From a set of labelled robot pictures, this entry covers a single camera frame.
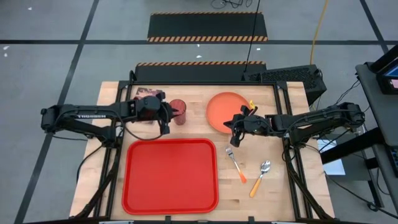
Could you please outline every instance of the yellow cable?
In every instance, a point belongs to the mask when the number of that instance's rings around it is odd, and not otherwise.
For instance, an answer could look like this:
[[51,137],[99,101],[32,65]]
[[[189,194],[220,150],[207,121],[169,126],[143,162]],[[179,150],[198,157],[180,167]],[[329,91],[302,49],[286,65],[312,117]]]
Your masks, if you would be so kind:
[[317,41],[318,31],[319,31],[319,28],[320,28],[320,26],[321,26],[321,23],[322,23],[322,20],[323,20],[323,16],[325,15],[326,8],[328,7],[328,3],[329,3],[329,0],[325,0],[325,5],[323,6],[323,10],[322,10],[322,13],[321,13],[321,17],[319,18],[318,26],[317,26],[317,29],[316,29],[316,31],[315,31],[315,36],[313,37],[313,40],[312,40],[311,56],[310,56],[310,65],[312,65],[312,63],[313,63],[313,49],[314,49],[314,46],[315,46],[315,41]]

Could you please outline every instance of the red cup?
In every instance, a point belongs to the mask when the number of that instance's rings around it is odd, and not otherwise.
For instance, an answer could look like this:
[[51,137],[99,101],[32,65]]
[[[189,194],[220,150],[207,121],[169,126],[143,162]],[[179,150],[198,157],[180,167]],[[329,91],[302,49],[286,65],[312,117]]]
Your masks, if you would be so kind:
[[169,104],[173,109],[178,110],[173,112],[173,115],[177,115],[176,117],[173,118],[175,124],[176,125],[185,124],[187,117],[186,116],[187,105],[185,104],[185,102],[182,100],[172,100]]

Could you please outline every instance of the orange handle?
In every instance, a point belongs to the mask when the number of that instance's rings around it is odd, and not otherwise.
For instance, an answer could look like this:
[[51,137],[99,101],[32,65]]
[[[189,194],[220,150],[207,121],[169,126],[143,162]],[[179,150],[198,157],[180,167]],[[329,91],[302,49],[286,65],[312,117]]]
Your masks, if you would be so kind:
[[250,191],[250,197],[254,197],[254,195],[255,195],[256,192],[257,192],[257,189],[258,189],[259,186],[260,186],[260,182],[261,182],[261,178],[258,178],[257,181],[256,181],[256,183],[254,184],[253,189],[251,189],[251,191]]
[[246,180],[246,178],[244,177],[242,171],[239,171],[239,176],[241,177],[242,183],[246,183],[247,180]]

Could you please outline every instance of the wooden table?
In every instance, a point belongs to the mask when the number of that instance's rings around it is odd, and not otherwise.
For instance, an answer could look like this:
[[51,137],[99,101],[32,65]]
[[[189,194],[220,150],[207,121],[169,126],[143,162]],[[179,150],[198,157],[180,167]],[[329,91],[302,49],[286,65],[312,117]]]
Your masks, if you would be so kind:
[[[103,82],[99,92],[98,105],[113,103],[116,97],[117,86],[118,82]],[[132,89],[132,97],[136,94],[138,87],[134,86]],[[241,146],[233,148],[235,158],[248,179],[246,184],[242,184],[233,162],[225,153],[225,146],[228,145],[231,135],[222,134],[213,129],[207,123],[205,116],[206,105],[209,100],[217,93],[223,91],[234,91],[245,97],[248,101],[253,100],[256,106],[259,107],[257,115],[277,114],[274,92],[271,86],[161,85],[140,87],[163,90],[166,92],[166,101],[178,98],[187,104],[187,122],[183,126],[177,126],[172,121],[170,123],[171,133],[162,138],[208,138],[214,142],[217,150],[220,195],[218,206],[210,213],[172,215],[172,220],[247,221],[248,216],[254,216],[256,221],[294,221],[286,165],[281,157],[281,139],[246,135],[245,139],[241,142]],[[308,112],[303,84],[290,82],[288,83],[288,87],[293,114]],[[282,92],[279,95],[282,105],[284,105]],[[93,124],[105,126],[110,125],[110,121],[97,119],[93,121]],[[159,134],[157,123],[153,125],[141,123],[128,124],[128,128],[143,138],[154,137]],[[129,145],[135,140],[128,133],[124,136],[111,219],[164,220],[165,215],[129,215],[122,208],[121,195],[123,191],[126,153]],[[317,147],[315,140],[310,140],[308,144]],[[100,142],[98,140],[89,140],[85,156],[99,145]],[[325,211],[329,215],[334,216],[319,153],[309,147],[301,149],[301,152],[309,191]],[[76,215],[80,212],[97,190],[104,154],[105,150],[100,150],[83,164],[70,215]],[[265,160],[271,161],[271,170],[264,175],[256,196],[250,198],[249,193],[258,178],[259,167]],[[297,194],[302,217],[305,217],[302,194],[298,188]],[[104,215],[108,191],[104,193],[103,198],[103,205],[101,206],[102,215]]]

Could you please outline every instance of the spoon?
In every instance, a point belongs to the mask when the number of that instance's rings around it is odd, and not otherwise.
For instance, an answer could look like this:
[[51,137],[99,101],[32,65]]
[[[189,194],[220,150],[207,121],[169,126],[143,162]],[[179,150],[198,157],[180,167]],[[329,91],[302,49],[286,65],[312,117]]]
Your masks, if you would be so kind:
[[250,191],[250,197],[254,197],[254,195],[257,192],[257,189],[260,186],[262,176],[266,173],[268,173],[269,169],[271,168],[271,162],[270,161],[265,161],[261,164],[260,170],[261,170],[261,175],[257,179],[256,183],[254,184],[253,189]]

